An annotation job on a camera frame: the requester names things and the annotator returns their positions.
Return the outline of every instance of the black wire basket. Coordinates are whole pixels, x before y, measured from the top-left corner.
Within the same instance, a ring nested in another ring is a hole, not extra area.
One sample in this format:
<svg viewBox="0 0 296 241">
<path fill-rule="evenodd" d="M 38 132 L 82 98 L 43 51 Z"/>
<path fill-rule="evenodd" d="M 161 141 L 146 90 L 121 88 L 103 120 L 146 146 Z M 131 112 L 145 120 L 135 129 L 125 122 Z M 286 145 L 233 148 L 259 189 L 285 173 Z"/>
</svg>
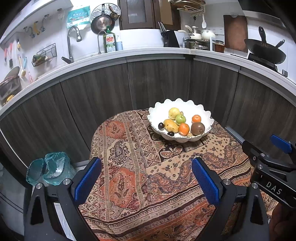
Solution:
<svg viewBox="0 0 296 241">
<path fill-rule="evenodd" d="M 57 48 L 54 43 L 37 52 L 37 54 L 33 56 L 32 65 L 34 67 L 39 66 L 55 57 L 57 57 Z"/>
</svg>

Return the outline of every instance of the green soap bottle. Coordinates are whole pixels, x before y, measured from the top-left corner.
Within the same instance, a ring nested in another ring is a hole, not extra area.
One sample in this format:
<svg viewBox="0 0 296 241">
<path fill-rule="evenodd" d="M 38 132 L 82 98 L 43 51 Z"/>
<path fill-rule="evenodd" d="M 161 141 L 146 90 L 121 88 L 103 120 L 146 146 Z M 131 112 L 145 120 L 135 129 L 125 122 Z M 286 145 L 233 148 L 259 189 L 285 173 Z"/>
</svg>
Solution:
<svg viewBox="0 0 296 241">
<path fill-rule="evenodd" d="M 117 50 L 115 34 L 111 33 L 110 26 L 107 26 L 107 31 L 106 31 L 106 34 L 104 34 L 103 39 L 104 39 L 105 53 L 110 53 Z"/>
</svg>

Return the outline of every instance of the dish soap label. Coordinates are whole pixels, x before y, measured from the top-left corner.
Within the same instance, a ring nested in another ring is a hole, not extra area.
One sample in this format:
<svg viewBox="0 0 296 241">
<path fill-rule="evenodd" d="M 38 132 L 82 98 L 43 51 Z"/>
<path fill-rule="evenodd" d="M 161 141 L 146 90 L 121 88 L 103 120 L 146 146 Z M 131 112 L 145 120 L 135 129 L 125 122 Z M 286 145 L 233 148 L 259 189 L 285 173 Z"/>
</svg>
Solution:
<svg viewBox="0 0 296 241">
<path fill-rule="evenodd" d="M 113 34 L 107 34 L 106 35 L 106 47 L 107 47 L 107 53 L 116 51 L 115 47 L 115 38 Z"/>
</svg>

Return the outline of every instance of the patterned fabric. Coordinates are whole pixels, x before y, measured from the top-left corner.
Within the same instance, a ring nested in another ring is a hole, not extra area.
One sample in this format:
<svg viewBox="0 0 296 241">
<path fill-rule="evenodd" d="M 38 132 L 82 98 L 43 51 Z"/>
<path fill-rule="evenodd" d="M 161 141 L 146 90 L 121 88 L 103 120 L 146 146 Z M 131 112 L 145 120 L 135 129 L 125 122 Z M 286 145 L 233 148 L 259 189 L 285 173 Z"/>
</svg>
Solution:
<svg viewBox="0 0 296 241">
<path fill-rule="evenodd" d="M 252 168 L 241 145 L 217 122 L 197 142 L 167 141 L 153 132 L 148 110 L 127 111 L 95 132 L 91 156 L 103 168 L 79 209 L 100 240 L 193 240 L 214 211 L 198 185 L 191 160 L 235 184 L 249 184 Z M 263 194 L 268 213 L 276 202 Z M 225 232 L 234 224 L 234 205 Z"/>
</svg>

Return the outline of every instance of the fruit bowl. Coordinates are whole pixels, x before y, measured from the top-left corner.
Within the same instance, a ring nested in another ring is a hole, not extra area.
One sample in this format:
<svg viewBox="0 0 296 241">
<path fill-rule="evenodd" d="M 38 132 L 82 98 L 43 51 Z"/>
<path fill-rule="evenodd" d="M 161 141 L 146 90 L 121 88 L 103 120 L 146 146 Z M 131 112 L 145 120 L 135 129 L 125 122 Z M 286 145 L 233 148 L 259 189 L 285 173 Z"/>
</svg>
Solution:
<svg viewBox="0 0 296 241">
<path fill-rule="evenodd" d="M 192 136 L 192 137 L 186 137 L 182 136 L 179 133 L 175 133 L 173 137 L 168 135 L 168 131 L 166 129 L 160 130 L 158 128 L 158 124 L 160 122 L 164 122 L 165 119 L 168 119 L 168 111 L 170 108 L 176 107 L 180 111 L 184 113 L 184 116 L 186 118 L 186 124 L 189 125 L 190 130 L 191 130 L 191 118 L 194 115 L 200 115 L 201 117 L 201 122 L 205 126 L 205 131 L 203 134 L 198 135 L 198 136 Z M 210 111 L 205 111 L 203 108 L 203 105 L 195 105 L 192 100 L 189 100 L 187 102 L 184 102 L 180 98 L 176 99 L 175 101 L 171 101 L 169 99 L 166 99 L 163 103 L 156 102 L 155 107 L 150 107 L 149 108 L 149 115 L 147 116 L 148 120 L 151 124 L 152 129 L 154 130 L 155 133 L 161 135 L 164 139 L 166 140 L 175 140 L 179 143 L 185 143 L 187 141 L 197 141 L 203 136 L 207 135 L 210 130 L 212 129 L 212 125 L 214 123 L 214 119 L 211 119 L 211 112 Z"/>
</svg>

